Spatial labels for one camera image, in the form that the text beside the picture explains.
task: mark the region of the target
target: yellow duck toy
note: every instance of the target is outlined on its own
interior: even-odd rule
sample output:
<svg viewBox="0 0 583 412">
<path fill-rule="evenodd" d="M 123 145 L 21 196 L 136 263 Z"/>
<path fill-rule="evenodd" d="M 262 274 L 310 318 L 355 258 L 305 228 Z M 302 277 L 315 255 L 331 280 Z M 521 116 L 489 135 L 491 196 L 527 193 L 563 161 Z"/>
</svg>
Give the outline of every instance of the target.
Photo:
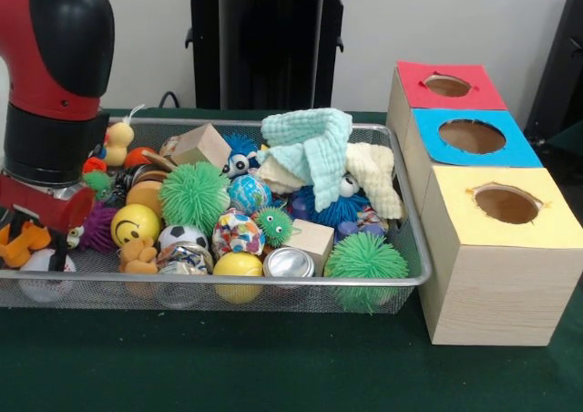
<svg viewBox="0 0 583 412">
<path fill-rule="evenodd" d="M 106 156 L 103 161 L 109 167 L 118 167 L 124 164 L 128 155 L 128 146 L 134 139 L 134 130 L 129 126 L 131 118 L 144 105 L 132 109 L 129 116 L 125 116 L 121 122 L 115 123 L 107 129 L 107 143 L 105 144 Z"/>
</svg>

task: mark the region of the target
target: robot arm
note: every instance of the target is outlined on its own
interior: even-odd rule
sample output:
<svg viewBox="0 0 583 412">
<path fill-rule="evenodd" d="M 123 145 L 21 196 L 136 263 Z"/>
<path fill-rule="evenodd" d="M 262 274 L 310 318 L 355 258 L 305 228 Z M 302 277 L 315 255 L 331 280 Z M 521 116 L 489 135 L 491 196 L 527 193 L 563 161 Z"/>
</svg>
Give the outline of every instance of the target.
<svg viewBox="0 0 583 412">
<path fill-rule="evenodd" d="M 78 182 L 105 137 L 108 117 L 98 106 L 113 45 L 108 0 L 0 0 L 0 57 L 10 77 L 1 206 L 59 232 L 90 212 L 92 196 Z"/>
</svg>

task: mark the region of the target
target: metal mesh basket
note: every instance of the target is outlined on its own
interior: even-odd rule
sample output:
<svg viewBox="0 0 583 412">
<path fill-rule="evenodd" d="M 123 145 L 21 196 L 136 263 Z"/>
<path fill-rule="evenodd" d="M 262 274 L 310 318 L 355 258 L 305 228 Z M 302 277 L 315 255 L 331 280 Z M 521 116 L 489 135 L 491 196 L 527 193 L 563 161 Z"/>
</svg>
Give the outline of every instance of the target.
<svg viewBox="0 0 583 412">
<path fill-rule="evenodd" d="M 132 126 L 134 143 L 159 149 L 165 139 L 187 132 L 207 120 L 142 118 Z M 244 133 L 261 142 L 260 122 L 211 121 L 221 134 Z M 394 186 L 400 192 L 407 217 L 392 222 L 389 242 L 409 263 L 409 277 L 395 280 L 307 279 L 272 277 L 226 277 L 185 275 L 130 275 L 118 273 L 116 254 L 72 252 L 77 272 L 32 273 L 0 271 L 0 305 L 11 307 L 51 307 L 60 309 L 150 309 L 334 313 L 345 308 L 337 299 L 342 292 L 372 292 L 379 295 L 376 313 L 395 314 L 414 287 L 431 274 L 430 257 L 404 167 L 393 133 L 378 125 L 354 125 L 351 142 L 388 146 L 394 151 Z M 38 303 L 23 288 L 42 288 L 57 299 Z M 357 310 L 369 312 L 369 308 Z"/>
</svg>

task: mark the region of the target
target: green spiky ball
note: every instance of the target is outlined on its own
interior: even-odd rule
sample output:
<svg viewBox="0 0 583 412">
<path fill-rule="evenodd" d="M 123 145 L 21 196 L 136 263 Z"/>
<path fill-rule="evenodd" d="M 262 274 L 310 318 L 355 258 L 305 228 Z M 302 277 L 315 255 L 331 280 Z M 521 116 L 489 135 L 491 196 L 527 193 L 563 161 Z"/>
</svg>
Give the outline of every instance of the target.
<svg viewBox="0 0 583 412">
<path fill-rule="evenodd" d="M 353 234 L 338 243 L 324 268 L 333 278 L 406 278 L 407 260 L 384 238 L 368 232 Z M 336 301 L 347 312 L 374 313 L 398 292 L 393 287 L 348 287 L 332 289 Z"/>
<path fill-rule="evenodd" d="M 101 170 L 93 170 L 83 175 L 85 184 L 95 192 L 98 201 L 105 200 L 111 194 L 113 180 Z"/>
<path fill-rule="evenodd" d="M 194 225 L 207 236 L 229 207 L 229 178 L 212 164 L 181 164 L 162 183 L 159 199 L 167 225 Z"/>
<path fill-rule="evenodd" d="M 255 223 L 263 230 L 267 243 L 272 248 L 279 248 L 292 236 L 292 218 L 285 211 L 275 207 L 261 210 L 255 218 Z"/>
</svg>

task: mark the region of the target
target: wooden box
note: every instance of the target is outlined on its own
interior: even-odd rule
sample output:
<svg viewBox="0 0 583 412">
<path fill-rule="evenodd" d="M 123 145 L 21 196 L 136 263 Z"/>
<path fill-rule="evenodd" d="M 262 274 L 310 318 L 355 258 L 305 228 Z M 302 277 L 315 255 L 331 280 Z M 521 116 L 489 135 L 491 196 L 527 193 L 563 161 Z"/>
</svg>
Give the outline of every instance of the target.
<svg viewBox="0 0 583 412">
<path fill-rule="evenodd" d="M 334 228 L 301 219 L 293 221 L 293 228 L 296 232 L 283 246 L 297 248 L 310 255 L 315 263 L 315 276 L 322 277 L 334 244 Z"/>
<path fill-rule="evenodd" d="M 413 109 L 403 157 L 422 213 L 434 165 L 542 167 L 507 111 Z"/>
<path fill-rule="evenodd" d="M 583 271 L 583 230 L 545 169 L 435 166 L 422 222 L 434 344 L 548 344 Z"/>
<path fill-rule="evenodd" d="M 387 126 L 403 148 L 413 108 L 506 110 L 482 66 L 397 62 Z"/>
</svg>

